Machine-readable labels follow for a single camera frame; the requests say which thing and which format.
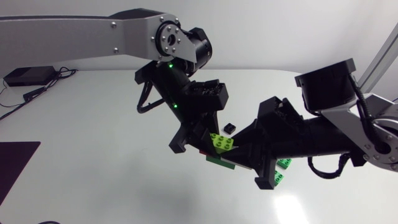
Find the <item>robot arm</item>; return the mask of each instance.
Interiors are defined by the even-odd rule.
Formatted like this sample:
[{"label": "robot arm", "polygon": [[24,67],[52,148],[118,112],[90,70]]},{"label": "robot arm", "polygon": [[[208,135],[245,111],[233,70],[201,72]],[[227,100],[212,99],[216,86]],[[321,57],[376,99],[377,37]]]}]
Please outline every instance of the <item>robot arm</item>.
[{"label": "robot arm", "polygon": [[[110,17],[39,16],[0,18],[0,69],[115,54],[152,60],[136,72],[144,84],[137,110],[145,113],[167,103],[181,122],[170,143],[175,153],[190,144],[204,153],[253,168],[260,189],[274,188],[277,159],[342,154],[338,176],[348,159],[397,172],[398,107],[376,95],[363,96],[347,60],[296,77],[309,113],[304,120],[287,99],[260,104],[254,122],[233,137],[236,148],[220,155],[210,138],[219,133],[217,111],[228,100],[224,83],[190,81],[211,58],[202,29],[181,30],[170,14],[134,9]],[[162,99],[144,106],[152,87]],[[359,115],[351,112],[358,107]],[[316,171],[319,176],[333,178]]]},{"label": "robot arm", "polygon": [[[296,77],[306,109],[317,117],[304,120],[287,99],[273,97],[262,102],[257,119],[233,137],[238,147],[221,157],[253,168],[260,189],[274,188],[277,159],[308,157],[311,169],[326,179],[338,177],[348,159],[355,167],[370,162],[397,172],[398,107],[373,94],[363,96],[353,71],[349,59]],[[312,156],[330,154],[342,154],[336,173],[313,167]]]},{"label": "robot arm", "polygon": [[178,18],[147,9],[109,17],[0,17],[0,30],[1,69],[109,55],[197,62],[195,45]]}]

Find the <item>silver arm segment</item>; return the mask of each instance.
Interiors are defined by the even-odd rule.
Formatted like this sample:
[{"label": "silver arm segment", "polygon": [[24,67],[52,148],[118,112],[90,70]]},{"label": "silver arm segment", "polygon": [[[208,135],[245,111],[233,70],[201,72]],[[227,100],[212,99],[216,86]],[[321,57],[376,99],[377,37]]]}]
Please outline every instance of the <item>silver arm segment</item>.
[{"label": "silver arm segment", "polygon": [[0,70],[116,54],[196,63],[195,46],[179,25],[171,14],[146,9],[110,17],[0,17]]},{"label": "silver arm segment", "polygon": [[363,158],[371,164],[398,172],[398,105],[375,94],[366,96],[369,112],[375,116],[374,126],[382,141],[389,146],[381,152],[365,135],[360,117],[350,111],[356,100],[345,105],[321,110],[321,114],[340,129],[364,152]]},{"label": "silver arm segment", "polygon": [[359,79],[361,91],[369,93],[398,57],[398,23],[365,73]]}]

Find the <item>table surface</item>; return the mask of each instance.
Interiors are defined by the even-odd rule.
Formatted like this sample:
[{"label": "table surface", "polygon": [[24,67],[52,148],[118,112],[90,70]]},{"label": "table surface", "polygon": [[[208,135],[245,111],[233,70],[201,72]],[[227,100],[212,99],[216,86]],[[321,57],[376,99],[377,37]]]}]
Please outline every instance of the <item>table surface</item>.
[{"label": "table surface", "polygon": [[[260,102],[287,97],[305,118],[297,73],[202,70],[192,80],[219,78],[229,101],[220,128],[236,132]],[[10,88],[0,102],[22,101],[35,89]],[[66,223],[396,223],[396,174],[349,162],[340,178],[324,180],[294,159],[275,190],[259,190],[253,170],[230,170],[198,150],[168,147],[179,122],[166,105],[136,112],[142,86],[134,71],[78,72],[0,121],[0,141],[41,141],[0,207],[2,224]],[[152,91],[150,100],[159,95]],[[3,114],[8,110],[0,109]],[[338,156],[314,158],[321,170]]]}]

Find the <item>wire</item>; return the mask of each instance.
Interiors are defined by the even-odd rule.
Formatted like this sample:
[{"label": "wire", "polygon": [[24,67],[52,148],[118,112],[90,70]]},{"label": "wire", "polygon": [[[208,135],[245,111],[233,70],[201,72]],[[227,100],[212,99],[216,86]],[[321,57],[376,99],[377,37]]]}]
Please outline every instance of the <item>wire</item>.
[{"label": "wire", "polygon": [[0,91],[0,94],[5,90],[5,89],[7,89],[7,86],[6,86],[6,84],[4,83],[4,79],[2,80],[2,85],[4,85],[4,88]]},{"label": "wire", "polygon": [[[43,94],[43,93],[44,93],[45,91],[47,91],[49,88],[53,87],[59,80],[65,79],[65,78],[69,78],[69,77],[71,77],[72,75],[76,74],[77,71],[78,71],[77,69],[68,69],[67,67],[61,67],[60,70],[57,72],[55,78],[54,78],[53,80],[51,80],[50,83],[47,84],[47,86],[46,86],[41,92],[39,92],[38,94],[32,96],[32,97],[29,98],[27,101],[25,101],[25,102],[23,102],[23,103],[21,103],[21,104],[12,105],[12,106],[4,106],[4,105],[0,104],[1,106],[7,107],[7,108],[15,107],[15,106],[16,106],[16,108],[14,108],[12,111],[10,111],[10,112],[8,112],[8,113],[2,115],[2,116],[0,117],[0,121],[1,121],[2,119],[4,119],[4,118],[8,117],[10,114],[13,114],[13,113],[16,112],[17,110],[21,109],[22,107],[24,107],[25,105],[27,105],[28,103],[30,103],[31,101],[33,101],[34,99],[36,99],[37,97],[39,97],[41,94]],[[70,72],[70,73],[69,73],[68,75],[62,76],[62,74],[65,73],[65,72]]]},{"label": "wire", "polygon": [[341,175],[348,159],[349,159],[348,154],[342,154],[338,161],[338,169],[332,173],[327,173],[327,172],[322,172],[322,171],[317,170],[313,166],[312,157],[308,157],[308,166],[311,168],[312,172],[314,172],[317,176],[324,178],[324,179],[334,179]]},{"label": "wire", "polygon": [[144,88],[142,89],[142,93],[141,93],[141,96],[139,98],[138,105],[137,105],[138,113],[146,113],[149,110],[151,110],[151,109],[161,105],[162,103],[164,103],[164,100],[160,99],[160,100],[155,101],[154,103],[148,103],[147,106],[143,107],[143,104],[148,99],[148,96],[150,94],[152,86],[153,86],[152,82],[145,82],[144,83]]},{"label": "wire", "polygon": [[361,118],[361,123],[366,137],[375,145],[376,150],[386,151],[383,142],[381,141],[376,127],[373,125],[373,117],[369,112],[368,104],[366,103],[365,97],[363,96],[361,89],[357,86],[354,76],[348,75],[349,82],[354,89],[358,101],[356,105],[358,107],[359,117]]},{"label": "wire", "polygon": [[41,222],[39,224],[60,224],[60,223],[56,222],[56,221],[45,221],[45,222]]}]

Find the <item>black power adapter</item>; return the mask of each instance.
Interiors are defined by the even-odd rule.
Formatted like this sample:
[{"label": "black power adapter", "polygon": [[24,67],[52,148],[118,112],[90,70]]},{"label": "black power adapter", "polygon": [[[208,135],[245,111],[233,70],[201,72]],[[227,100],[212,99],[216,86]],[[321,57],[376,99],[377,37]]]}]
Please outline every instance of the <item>black power adapter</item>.
[{"label": "black power adapter", "polygon": [[47,85],[56,75],[53,66],[17,68],[4,81],[9,86]]}]

